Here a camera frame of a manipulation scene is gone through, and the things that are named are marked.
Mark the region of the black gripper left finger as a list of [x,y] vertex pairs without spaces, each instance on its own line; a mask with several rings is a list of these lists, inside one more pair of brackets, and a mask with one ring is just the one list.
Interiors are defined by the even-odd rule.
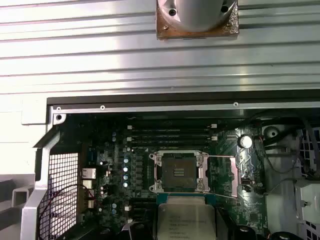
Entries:
[[157,225],[154,220],[132,221],[122,227],[121,234],[125,240],[156,240]]

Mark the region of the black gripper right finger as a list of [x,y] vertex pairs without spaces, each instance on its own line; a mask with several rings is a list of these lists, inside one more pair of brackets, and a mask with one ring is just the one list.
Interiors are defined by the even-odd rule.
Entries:
[[215,209],[217,240],[252,240],[253,229],[246,225],[237,225],[228,211],[221,207]]

